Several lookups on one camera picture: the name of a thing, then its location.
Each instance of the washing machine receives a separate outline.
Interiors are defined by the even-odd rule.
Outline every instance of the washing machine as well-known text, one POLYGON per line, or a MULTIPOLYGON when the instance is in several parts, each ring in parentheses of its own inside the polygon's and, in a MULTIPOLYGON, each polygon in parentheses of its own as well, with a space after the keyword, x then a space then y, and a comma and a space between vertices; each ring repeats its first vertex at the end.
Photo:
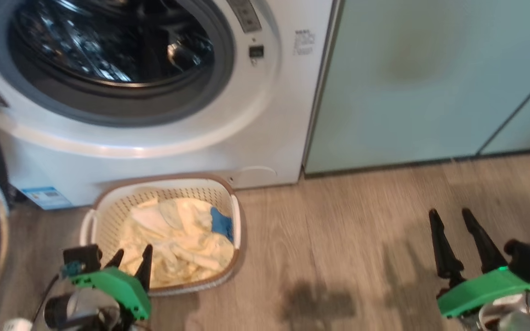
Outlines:
POLYGON ((0 0, 0 146, 43 209, 127 178, 297 182, 332 0, 0 0))

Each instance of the basket handle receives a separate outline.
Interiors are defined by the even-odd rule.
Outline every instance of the basket handle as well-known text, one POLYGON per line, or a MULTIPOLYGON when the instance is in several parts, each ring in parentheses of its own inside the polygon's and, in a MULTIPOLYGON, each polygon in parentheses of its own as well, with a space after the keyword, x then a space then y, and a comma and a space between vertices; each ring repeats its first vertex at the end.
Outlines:
POLYGON ((232 222, 233 222, 233 231, 234 231, 234 248, 240 249, 240 235, 242 232, 240 228, 240 224, 242 223, 240 221, 240 205, 238 203, 238 199, 236 198, 236 195, 232 194, 230 196, 232 198, 232 206, 233 206, 232 222))
POLYGON ((83 221, 81 222, 81 230, 79 233, 79 245, 85 246, 89 245, 90 239, 91 239, 91 229, 92 229, 92 223, 95 220, 95 209, 90 209, 87 214, 85 214, 85 217, 83 218, 83 221))

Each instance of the plastic basket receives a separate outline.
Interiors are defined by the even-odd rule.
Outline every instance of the plastic basket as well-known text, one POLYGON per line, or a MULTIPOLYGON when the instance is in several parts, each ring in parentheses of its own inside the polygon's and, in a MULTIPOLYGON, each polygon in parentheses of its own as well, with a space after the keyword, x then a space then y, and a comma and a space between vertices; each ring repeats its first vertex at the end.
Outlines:
POLYGON ((218 211, 232 218, 234 255, 227 268, 216 276, 193 283, 151 288, 150 296, 167 296, 201 291, 227 281, 233 274, 240 255, 241 224, 238 199, 233 189, 221 178, 210 175, 191 177, 166 176, 131 180, 103 193, 87 212, 81 225, 80 245, 95 243, 103 252, 101 264, 105 265, 120 247, 124 220, 130 209, 151 199, 159 201, 175 198, 195 198, 206 201, 218 211))

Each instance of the white cloth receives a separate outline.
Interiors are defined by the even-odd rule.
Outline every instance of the white cloth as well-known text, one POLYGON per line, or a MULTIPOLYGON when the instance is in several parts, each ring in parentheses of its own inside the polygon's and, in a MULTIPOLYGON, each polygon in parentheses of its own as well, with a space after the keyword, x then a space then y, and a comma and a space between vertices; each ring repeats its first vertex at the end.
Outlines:
POLYGON ((130 210, 120 247, 120 269, 136 273, 147 244, 153 245, 150 287, 190 283, 217 275, 231 262, 233 244, 212 232, 212 205, 192 198, 153 199, 130 210))

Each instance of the wooden floor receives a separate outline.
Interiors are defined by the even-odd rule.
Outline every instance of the wooden floor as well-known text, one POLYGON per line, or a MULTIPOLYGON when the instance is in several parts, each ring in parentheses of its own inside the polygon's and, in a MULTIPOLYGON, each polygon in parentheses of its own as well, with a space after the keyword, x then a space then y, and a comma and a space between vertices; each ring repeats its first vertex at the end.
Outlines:
MULTIPOLYGON (((302 180, 242 191, 246 254, 232 281, 193 295, 153 300, 154 331, 458 330, 442 320, 427 212, 479 274, 461 217, 469 207, 494 242, 530 242, 530 155, 302 180)), ((19 206, 0 288, 3 320, 29 318, 76 244, 86 209, 19 206)))

